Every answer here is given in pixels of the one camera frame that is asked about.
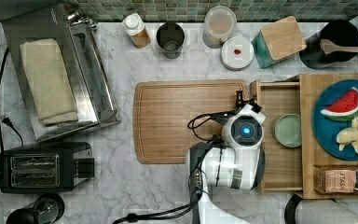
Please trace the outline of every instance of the sauce bottle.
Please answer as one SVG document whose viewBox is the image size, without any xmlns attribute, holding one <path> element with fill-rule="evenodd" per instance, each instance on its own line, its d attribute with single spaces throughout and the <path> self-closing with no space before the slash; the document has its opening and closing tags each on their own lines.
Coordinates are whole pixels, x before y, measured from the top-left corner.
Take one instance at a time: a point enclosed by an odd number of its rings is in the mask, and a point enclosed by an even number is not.
<svg viewBox="0 0 358 224">
<path fill-rule="evenodd" d="M 141 49 L 151 43 L 145 24 L 137 13 L 133 13 L 128 16 L 123 21 L 123 26 L 138 49 Z"/>
</svg>

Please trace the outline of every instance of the black cup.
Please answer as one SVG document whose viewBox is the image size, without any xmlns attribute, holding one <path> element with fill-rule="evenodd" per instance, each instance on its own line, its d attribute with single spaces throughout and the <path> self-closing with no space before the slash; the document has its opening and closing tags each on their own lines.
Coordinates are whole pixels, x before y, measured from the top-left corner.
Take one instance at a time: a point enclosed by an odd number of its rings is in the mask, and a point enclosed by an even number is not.
<svg viewBox="0 0 358 224">
<path fill-rule="evenodd" d="M 185 32 L 180 25 L 167 22 L 157 30 L 157 43 L 162 53 L 169 59 L 178 58 L 182 52 L 185 41 Z"/>
<path fill-rule="evenodd" d="M 300 51 L 303 64 L 312 69 L 322 69 L 336 62 L 346 62 L 357 53 L 336 51 L 325 54 L 321 48 L 321 39 L 331 40 L 343 47 L 358 47 L 358 30 L 348 21 L 329 22 L 319 33 L 306 40 L 307 47 Z"/>
</svg>

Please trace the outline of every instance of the kitchen counter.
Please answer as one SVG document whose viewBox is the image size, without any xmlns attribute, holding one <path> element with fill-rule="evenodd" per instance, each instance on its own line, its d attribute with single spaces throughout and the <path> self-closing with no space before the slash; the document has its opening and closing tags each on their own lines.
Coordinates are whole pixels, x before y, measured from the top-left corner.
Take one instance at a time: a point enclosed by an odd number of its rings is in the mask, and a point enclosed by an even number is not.
<svg viewBox="0 0 358 224">
<path fill-rule="evenodd" d="M 256 59 L 240 71 L 227 70 L 219 58 L 220 49 L 209 49 L 202 42 L 202 24 L 182 24 L 186 33 L 183 53 L 178 59 L 169 60 L 158 54 L 155 40 L 158 23 L 148 23 L 146 28 L 152 44 L 137 49 L 131 43 L 121 23 L 99 23 L 95 37 L 117 100 L 121 123 L 93 133 L 85 133 L 65 141 L 86 141 L 91 144 L 96 160 L 96 177 L 87 184 L 62 193 L 65 213 L 57 223 L 113 223 L 129 212 L 144 214 L 172 209 L 188 203 L 186 168 L 183 164 L 150 164 L 137 161 L 132 135 L 132 104 L 134 90 L 139 82 L 234 79 L 248 84 L 260 79 L 263 82 L 285 80 L 299 73 L 358 72 L 358 60 L 336 63 L 324 70 L 312 70 L 299 59 L 298 54 L 289 60 L 260 69 Z M 251 39 L 266 23 L 239 23 L 235 35 Z M 300 23 L 307 38 L 321 30 L 325 23 Z M 1 29 L 0 62 L 6 48 Z M 34 142 L 31 121 L 28 118 L 10 57 L 5 68 L 0 94 L 2 114 L 10 117 L 24 138 L 25 144 Z M 20 145 L 18 136 L 3 125 L 5 148 Z M 213 189 L 213 201 L 229 213 L 253 224 L 284 223 L 283 211 L 292 193 L 260 195 L 235 189 Z M 0 193 L 0 224 L 15 209 L 34 201 L 38 195 Z M 358 213 L 358 200 L 339 200 L 341 204 Z M 191 223 L 191 213 L 170 221 L 138 223 Z"/>
</svg>

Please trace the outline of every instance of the watermelon slice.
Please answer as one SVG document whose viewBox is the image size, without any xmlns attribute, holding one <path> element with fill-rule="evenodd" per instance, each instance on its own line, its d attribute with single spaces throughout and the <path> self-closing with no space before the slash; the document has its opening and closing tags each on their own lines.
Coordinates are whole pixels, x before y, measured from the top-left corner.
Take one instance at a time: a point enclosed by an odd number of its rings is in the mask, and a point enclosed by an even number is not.
<svg viewBox="0 0 358 224">
<path fill-rule="evenodd" d="M 338 121 L 347 121 L 358 116 L 358 90 L 352 87 L 321 113 L 327 118 Z"/>
</svg>

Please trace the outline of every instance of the small bowl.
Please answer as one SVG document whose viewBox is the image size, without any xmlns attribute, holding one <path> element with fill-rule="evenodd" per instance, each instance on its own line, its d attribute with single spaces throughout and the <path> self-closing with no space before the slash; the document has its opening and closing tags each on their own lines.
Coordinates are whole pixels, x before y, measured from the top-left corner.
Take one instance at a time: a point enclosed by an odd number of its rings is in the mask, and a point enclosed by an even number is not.
<svg viewBox="0 0 358 224">
<path fill-rule="evenodd" d="M 286 147 L 301 146 L 301 117 L 286 114 L 276 120 L 273 127 L 275 139 Z"/>
</svg>

